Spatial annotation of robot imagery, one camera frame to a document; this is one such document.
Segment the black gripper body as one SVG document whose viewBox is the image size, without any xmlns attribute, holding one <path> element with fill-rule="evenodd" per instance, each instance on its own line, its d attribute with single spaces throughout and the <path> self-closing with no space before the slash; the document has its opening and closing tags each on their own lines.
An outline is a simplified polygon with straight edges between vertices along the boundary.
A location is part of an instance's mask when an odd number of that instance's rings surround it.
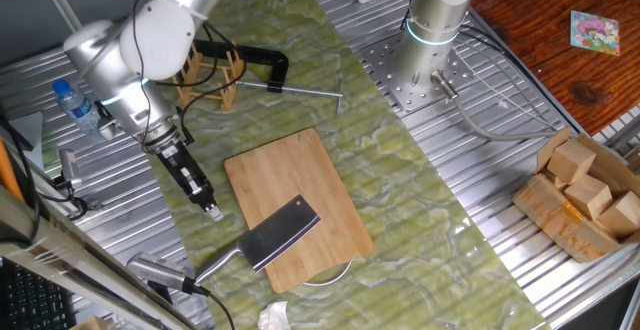
<svg viewBox="0 0 640 330">
<path fill-rule="evenodd" d="M 150 142 L 149 149 L 192 203 L 201 208 L 215 207 L 213 186 L 181 140 Z"/>
</svg>

